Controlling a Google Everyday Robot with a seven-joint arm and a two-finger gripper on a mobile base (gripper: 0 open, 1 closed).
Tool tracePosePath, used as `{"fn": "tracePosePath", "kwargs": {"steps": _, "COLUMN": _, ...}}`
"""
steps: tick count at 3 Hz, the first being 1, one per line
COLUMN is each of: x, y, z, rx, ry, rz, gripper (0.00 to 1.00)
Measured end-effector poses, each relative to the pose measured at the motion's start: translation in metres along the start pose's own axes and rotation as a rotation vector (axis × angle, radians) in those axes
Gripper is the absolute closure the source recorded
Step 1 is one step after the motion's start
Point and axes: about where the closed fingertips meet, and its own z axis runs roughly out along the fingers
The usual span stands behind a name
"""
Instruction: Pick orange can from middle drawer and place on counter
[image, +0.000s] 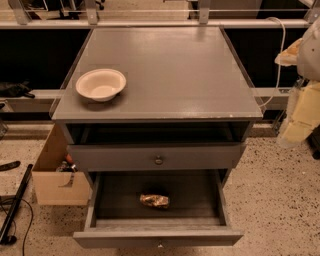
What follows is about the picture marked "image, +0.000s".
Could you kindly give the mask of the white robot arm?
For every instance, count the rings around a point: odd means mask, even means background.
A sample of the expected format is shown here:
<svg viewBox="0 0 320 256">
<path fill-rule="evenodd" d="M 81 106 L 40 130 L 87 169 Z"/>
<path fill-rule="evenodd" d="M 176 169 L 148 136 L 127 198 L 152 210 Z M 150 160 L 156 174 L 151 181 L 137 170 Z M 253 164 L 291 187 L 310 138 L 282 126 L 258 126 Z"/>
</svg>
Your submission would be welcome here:
<svg viewBox="0 0 320 256">
<path fill-rule="evenodd" d="M 275 63 L 296 66 L 298 75 L 307 82 L 306 86 L 291 89 L 286 118 L 277 136 L 281 147 L 291 148 L 307 139 L 320 125 L 320 18 L 279 53 Z"/>
</svg>

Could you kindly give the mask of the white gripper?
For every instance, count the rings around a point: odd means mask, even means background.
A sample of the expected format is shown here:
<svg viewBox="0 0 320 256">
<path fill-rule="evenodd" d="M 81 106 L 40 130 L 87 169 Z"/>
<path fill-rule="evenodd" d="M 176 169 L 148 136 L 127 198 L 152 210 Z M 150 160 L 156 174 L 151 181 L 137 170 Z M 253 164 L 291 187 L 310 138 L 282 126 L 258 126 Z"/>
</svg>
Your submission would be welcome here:
<svg viewBox="0 0 320 256">
<path fill-rule="evenodd" d="M 281 66 L 296 66 L 302 39 L 293 42 L 275 58 Z M 293 148 L 301 144 L 320 125 L 320 82 L 309 81 L 301 88 L 294 88 L 288 101 L 288 118 L 283 121 L 277 136 L 282 148 Z"/>
</svg>

